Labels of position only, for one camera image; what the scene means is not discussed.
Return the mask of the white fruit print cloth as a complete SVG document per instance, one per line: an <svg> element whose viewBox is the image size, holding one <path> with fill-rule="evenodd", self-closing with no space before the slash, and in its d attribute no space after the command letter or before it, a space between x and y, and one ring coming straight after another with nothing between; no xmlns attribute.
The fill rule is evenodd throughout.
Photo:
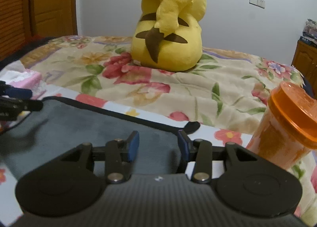
<svg viewBox="0 0 317 227"><path fill-rule="evenodd" d="M124 116L131 116L133 120L137 118L146 119L178 127L180 127L183 123L187 123L187 117L179 112L174 112L170 116L165 117L156 113L135 109L131 106L123 106L100 98L92 97L90 95L80 94L76 91L54 85L48 85L46 87L46 92L41 96L41 98L48 96L70 98L84 104L118 112ZM203 124L202 129L198 133L202 134L203 138L211 141L214 145L225 145L228 142L235 142L245 147L251 139L251 135L241 134L226 129L218 129L208 126L207 124ZM316 224L315 160L315 154L310 153L301 160L298 167L290 170L291 173L299 178L303 186L303 196L298 209L296 210L296 215L309 226ZM22 215L22 211L14 196L15 185L15 177L4 161L1 161L1 223L4 226L11 225Z"/></svg>

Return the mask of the orange plastic cup with lid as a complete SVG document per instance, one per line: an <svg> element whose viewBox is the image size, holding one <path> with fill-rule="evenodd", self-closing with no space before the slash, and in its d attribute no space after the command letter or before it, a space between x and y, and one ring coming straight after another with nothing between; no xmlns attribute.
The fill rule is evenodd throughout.
<svg viewBox="0 0 317 227"><path fill-rule="evenodd" d="M316 99L291 82L273 89L247 149L282 169L316 150Z"/></svg>

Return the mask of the purple and grey towel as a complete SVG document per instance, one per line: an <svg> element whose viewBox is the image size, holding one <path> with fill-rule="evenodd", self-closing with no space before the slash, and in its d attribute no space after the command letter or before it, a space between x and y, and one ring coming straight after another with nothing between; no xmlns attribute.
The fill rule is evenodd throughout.
<svg viewBox="0 0 317 227"><path fill-rule="evenodd" d="M120 113L66 98L46 98L41 111L32 112L15 127L1 134L1 159L20 179L39 171L39 179L59 181L81 171L81 144L101 147L115 139L139 133L133 162L125 165L132 174L175 173L180 164L177 133L195 133L196 121L178 127L137 120Z"/></svg>

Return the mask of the wooden door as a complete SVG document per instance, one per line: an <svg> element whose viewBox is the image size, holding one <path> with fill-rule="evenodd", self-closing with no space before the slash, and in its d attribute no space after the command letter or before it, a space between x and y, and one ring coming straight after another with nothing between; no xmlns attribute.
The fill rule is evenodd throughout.
<svg viewBox="0 0 317 227"><path fill-rule="evenodd" d="M76 0L30 0L32 31L41 37L77 34Z"/></svg>

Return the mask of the floral bed blanket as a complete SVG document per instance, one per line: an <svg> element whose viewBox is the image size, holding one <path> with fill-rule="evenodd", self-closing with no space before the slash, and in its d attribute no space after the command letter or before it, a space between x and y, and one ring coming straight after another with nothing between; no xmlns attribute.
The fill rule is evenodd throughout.
<svg viewBox="0 0 317 227"><path fill-rule="evenodd" d="M192 70L172 73L136 66L127 37L44 38L13 56L54 85L165 117L253 134L269 92L281 81L311 86L292 66L236 51L205 48Z"/></svg>

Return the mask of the yellow Pikachu plush toy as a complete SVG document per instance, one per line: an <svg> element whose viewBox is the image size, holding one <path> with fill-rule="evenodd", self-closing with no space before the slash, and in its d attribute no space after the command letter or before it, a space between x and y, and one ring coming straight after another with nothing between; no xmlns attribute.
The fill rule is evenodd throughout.
<svg viewBox="0 0 317 227"><path fill-rule="evenodd" d="M169 72L193 68L202 56L206 0L142 0L131 43L133 62Z"/></svg>

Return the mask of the white wall switch socket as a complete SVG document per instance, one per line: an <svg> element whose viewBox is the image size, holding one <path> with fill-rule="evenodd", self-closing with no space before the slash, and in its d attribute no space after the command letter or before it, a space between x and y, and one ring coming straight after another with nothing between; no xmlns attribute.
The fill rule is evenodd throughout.
<svg viewBox="0 0 317 227"><path fill-rule="evenodd" d="M265 1L264 0L249 0L251 5L257 6L259 8L265 8Z"/></svg>

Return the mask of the pink tissue box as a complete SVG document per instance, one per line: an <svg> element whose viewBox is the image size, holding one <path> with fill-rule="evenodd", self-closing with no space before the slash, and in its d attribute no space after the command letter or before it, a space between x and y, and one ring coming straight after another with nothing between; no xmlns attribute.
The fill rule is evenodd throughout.
<svg viewBox="0 0 317 227"><path fill-rule="evenodd" d="M46 83L42 80L42 75L29 69L23 72L4 69L1 71L1 81L15 88L31 90L32 99L37 99L46 92Z"/></svg>

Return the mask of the wooden sideboard cabinet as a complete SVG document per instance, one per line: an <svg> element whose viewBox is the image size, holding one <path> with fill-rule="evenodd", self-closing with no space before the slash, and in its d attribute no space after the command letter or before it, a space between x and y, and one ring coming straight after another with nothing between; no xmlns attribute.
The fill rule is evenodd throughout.
<svg viewBox="0 0 317 227"><path fill-rule="evenodd" d="M316 48L298 40L292 65L299 70L310 83L316 96Z"/></svg>

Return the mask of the wooden slatted wardrobe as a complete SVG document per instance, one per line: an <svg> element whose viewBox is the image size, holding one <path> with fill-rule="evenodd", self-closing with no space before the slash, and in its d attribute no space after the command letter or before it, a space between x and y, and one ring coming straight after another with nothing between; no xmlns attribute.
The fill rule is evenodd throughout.
<svg viewBox="0 0 317 227"><path fill-rule="evenodd" d="M32 38L30 0L1 0L1 60Z"/></svg>

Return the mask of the stack of folded fabrics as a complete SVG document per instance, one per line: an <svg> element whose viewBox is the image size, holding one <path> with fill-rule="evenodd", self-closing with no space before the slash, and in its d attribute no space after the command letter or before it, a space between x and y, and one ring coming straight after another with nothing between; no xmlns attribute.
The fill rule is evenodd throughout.
<svg viewBox="0 0 317 227"><path fill-rule="evenodd" d="M316 21L308 19L305 23L303 33L300 36L300 41L310 46L316 47L317 44L317 25Z"/></svg>

